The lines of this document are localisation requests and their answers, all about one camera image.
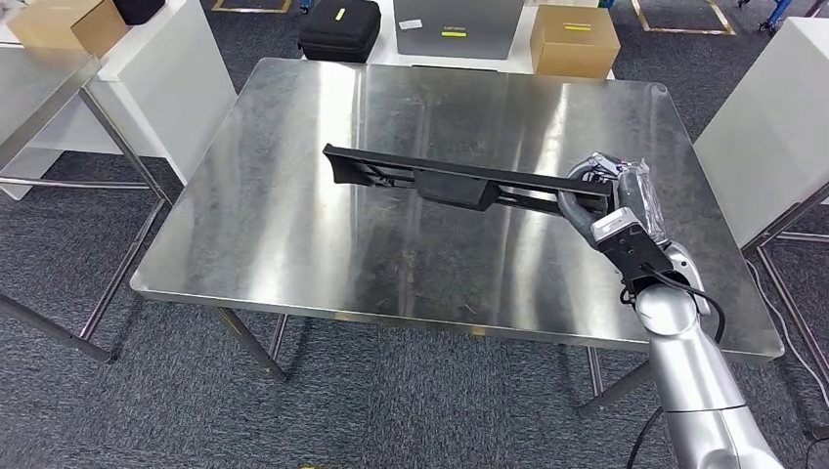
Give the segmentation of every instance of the metal table surface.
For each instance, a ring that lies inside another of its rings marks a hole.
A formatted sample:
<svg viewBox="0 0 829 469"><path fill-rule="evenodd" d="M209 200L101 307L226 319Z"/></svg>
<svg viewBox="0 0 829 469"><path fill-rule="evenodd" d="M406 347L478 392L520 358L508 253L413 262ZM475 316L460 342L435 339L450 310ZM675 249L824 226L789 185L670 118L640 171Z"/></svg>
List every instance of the metal table surface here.
<svg viewBox="0 0 829 469"><path fill-rule="evenodd" d="M0 48L0 168L98 72L83 51Z"/></svg>
<svg viewBox="0 0 829 469"><path fill-rule="evenodd" d="M263 60L131 286L166 301L646 350L620 277L565 220L336 185L326 143L552 176L594 150L645 158L670 235L728 314L723 348L782 355L654 83Z"/></svg>

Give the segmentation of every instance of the black bracket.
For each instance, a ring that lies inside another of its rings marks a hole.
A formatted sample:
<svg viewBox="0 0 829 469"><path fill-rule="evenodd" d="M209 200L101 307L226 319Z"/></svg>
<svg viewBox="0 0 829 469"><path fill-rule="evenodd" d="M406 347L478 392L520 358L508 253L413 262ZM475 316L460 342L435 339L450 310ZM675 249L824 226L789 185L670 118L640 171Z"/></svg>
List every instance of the black bracket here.
<svg viewBox="0 0 829 469"><path fill-rule="evenodd" d="M427 199L484 211L493 203L561 216L555 196L572 192L587 211L605 216L613 210L613 184L514 173L428 159L417 159L331 144L323 153L334 182L370 187L415 189ZM551 194L538 197L532 192Z"/></svg>

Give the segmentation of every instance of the gray laptop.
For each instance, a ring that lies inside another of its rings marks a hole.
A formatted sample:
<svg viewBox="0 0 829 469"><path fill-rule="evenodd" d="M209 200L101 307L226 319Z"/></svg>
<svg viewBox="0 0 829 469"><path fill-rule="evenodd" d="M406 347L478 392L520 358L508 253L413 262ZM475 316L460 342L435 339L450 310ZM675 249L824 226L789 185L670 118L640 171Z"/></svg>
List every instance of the gray laptop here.
<svg viewBox="0 0 829 469"><path fill-rule="evenodd" d="M394 0L397 52L504 60L524 0Z"/></svg>

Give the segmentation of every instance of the plastic wrap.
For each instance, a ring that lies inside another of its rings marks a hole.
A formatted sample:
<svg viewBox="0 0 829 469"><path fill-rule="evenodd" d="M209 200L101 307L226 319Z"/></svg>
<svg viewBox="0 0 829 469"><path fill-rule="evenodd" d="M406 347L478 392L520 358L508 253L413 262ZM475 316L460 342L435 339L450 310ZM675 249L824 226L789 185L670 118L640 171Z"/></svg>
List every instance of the plastic wrap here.
<svg viewBox="0 0 829 469"><path fill-rule="evenodd" d="M656 191L650 180L650 168L644 160L631 162L622 167L619 175L619 202L628 207L639 219L650 237L657 244L668 240L665 219Z"/></svg>

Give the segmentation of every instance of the black box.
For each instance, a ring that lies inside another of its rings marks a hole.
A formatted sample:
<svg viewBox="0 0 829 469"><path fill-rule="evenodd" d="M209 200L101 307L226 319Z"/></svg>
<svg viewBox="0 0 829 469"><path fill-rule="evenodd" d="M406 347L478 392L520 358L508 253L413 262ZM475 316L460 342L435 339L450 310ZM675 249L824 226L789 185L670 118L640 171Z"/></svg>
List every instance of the black box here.
<svg viewBox="0 0 829 469"><path fill-rule="evenodd" d="M368 0L323 0L299 30L311 61L364 64L380 33L380 7Z"/></svg>

